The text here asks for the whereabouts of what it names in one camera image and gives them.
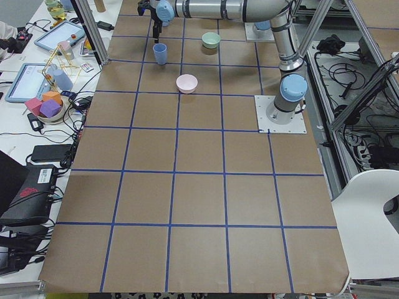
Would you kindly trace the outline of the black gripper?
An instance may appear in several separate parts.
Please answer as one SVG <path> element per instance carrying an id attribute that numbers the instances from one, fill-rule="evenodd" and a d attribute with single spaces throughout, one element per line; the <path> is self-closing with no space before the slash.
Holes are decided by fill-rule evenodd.
<path id="1" fill-rule="evenodd" d="M 158 44 L 161 34 L 162 21 L 157 16 L 156 9 L 150 4 L 150 0 L 141 0 L 137 4 L 137 13 L 139 16 L 143 16 L 145 11 L 150 11 L 151 19 L 154 21 L 153 38 L 154 43 Z"/>

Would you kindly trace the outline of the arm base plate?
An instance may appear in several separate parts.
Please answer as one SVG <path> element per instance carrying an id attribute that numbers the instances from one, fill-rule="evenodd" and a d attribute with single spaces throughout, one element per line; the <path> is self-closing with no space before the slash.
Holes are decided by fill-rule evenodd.
<path id="1" fill-rule="evenodd" d="M 274 95 L 255 95 L 258 131 L 260 133 L 306 134 L 301 106 L 292 112 L 281 112 L 274 106 Z"/>

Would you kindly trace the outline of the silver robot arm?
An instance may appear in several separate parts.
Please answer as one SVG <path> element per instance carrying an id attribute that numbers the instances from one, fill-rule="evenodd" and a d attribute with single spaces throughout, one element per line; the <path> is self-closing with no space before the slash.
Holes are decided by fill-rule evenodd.
<path id="1" fill-rule="evenodd" d="M 299 102 L 307 92 L 304 78 L 304 59 L 292 36 L 293 1 L 139 1 L 137 12 L 146 10 L 154 21 L 153 38 L 159 42 L 164 22 L 174 18 L 225 19 L 248 22 L 268 21 L 276 43 L 280 63 L 281 81 L 279 93 L 266 108 L 267 118 L 273 123 L 286 125 L 294 117 Z"/>

